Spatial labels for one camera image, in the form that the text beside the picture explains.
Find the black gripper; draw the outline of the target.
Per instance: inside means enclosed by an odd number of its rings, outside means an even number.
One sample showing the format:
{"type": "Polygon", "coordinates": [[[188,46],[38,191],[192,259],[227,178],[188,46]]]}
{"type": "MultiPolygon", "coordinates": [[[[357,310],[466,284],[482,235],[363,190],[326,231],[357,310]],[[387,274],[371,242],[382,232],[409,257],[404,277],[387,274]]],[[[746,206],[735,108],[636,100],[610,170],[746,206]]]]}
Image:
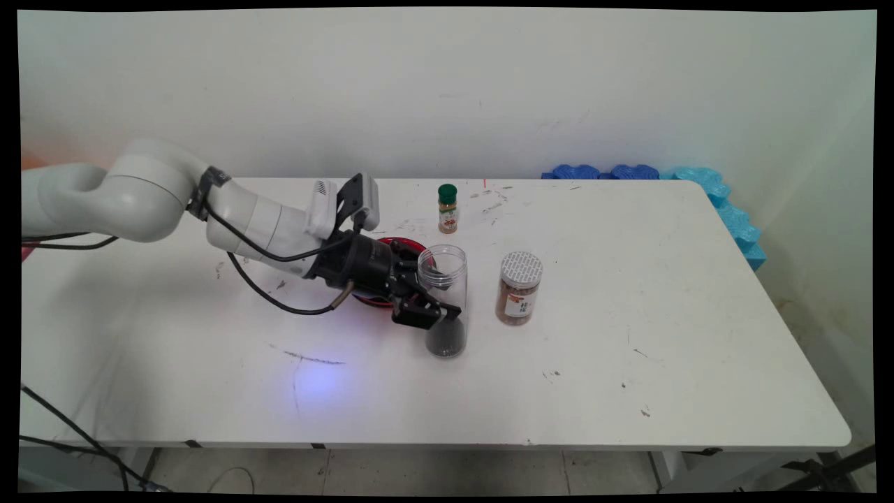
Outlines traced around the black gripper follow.
{"type": "Polygon", "coordinates": [[[392,305],[390,321],[406,327],[429,330],[457,321],[463,314],[463,291],[406,291],[399,296],[386,286],[390,274],[392,289],[408,289],[406,281],[425,289],[452,289],[455,261],[442,249],[427,251],[411,239],[376,240],[351,231],[335,231],[325,243],[341,241],[345,241],[342,246],[315,255],[304,278],[321,278],[332,289],[352,282],[355,299],[365,305],[392,305]]]}

